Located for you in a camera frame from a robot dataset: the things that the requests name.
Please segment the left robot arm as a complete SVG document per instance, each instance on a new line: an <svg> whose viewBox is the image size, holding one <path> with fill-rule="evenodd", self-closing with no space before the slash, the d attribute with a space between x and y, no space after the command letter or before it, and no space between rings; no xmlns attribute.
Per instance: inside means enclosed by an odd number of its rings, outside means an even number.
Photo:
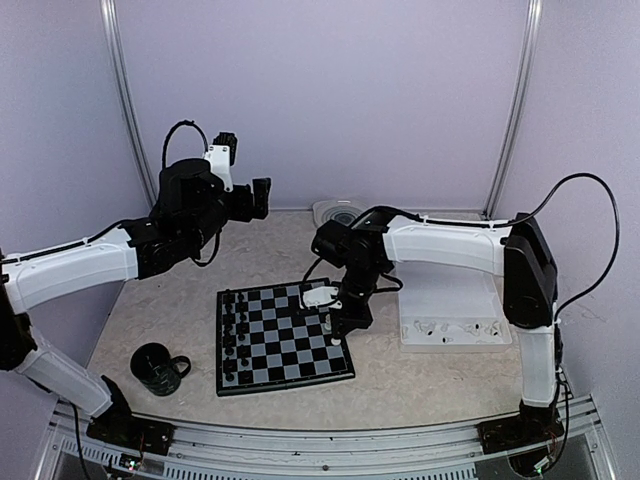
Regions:
<svg viewBox="0 0 640 480"><path fill-rule="evenodd" d="M235 185L204 158L162 169L151 212L119 220L78 241L1 260L1 368L21 374L73 403L121 445L140 434L121 390L54 347L32 326L30 309L103 284L164 274L186 260L206 266L201 251L217 244L230 221L263 220L271 180Z"/></svg>

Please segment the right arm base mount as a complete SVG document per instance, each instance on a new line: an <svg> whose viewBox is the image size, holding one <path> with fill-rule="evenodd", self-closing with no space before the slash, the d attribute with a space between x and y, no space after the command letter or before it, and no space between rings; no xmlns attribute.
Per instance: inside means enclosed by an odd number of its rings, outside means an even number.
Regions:
<svg viewBox="0 0 640 480"><path fill-rule="evenodd" d="M562 422L556 418L540 420L518 414L481 422L477 426L485 455L513 450L551 440L564 434Z"/></svg>

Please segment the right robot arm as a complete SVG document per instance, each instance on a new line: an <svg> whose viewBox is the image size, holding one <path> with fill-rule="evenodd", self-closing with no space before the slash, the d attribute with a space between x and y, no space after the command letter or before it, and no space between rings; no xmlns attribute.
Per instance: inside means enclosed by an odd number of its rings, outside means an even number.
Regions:
<svg viewBox="0 0 640 480"><path fill-rule="evenodd" d="M549 429L560 363L557 266L532 215L455 221L375 206L350 225L325 222L311 249L343 271L300 298L305 309L328 310L334 342L371 326L369 301L386 279L405 352L488 353L518 343L522 413L512 436L531 444Z"/></svg>

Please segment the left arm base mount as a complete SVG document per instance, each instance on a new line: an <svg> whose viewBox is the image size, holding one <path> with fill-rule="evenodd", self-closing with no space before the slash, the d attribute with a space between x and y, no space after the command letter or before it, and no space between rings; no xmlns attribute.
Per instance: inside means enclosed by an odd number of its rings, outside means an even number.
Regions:
<svg viewBox="0 0 640 480"><path fill-rule="evenodd" d="M90 421L87 436L125 449L166 456L174 431L175 427L168 422L105 412Z"/></svg>

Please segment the white plastic tray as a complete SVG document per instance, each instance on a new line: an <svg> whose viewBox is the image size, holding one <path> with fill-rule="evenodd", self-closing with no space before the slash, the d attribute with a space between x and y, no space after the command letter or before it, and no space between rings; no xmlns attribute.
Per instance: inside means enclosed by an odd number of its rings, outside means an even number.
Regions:
<svg viewBox="0 0 640 480"><path fill-rule="evenodd" d="M500 353L513 339L501 283L478 270L431 263L396 265L400 349L408 353Z"/></svg>

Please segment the black and grey chessboard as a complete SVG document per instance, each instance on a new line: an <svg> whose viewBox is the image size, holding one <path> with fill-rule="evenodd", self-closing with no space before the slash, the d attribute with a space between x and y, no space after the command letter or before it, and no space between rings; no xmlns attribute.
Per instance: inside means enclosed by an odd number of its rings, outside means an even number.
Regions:
<svg viewBox="0 0 640 480"><path fill-rule="evenodd" d="M334 345L327 308L302 310L302 292L327 278L216 294L216 394L231 397L350 380L346 341Z"/></svg>

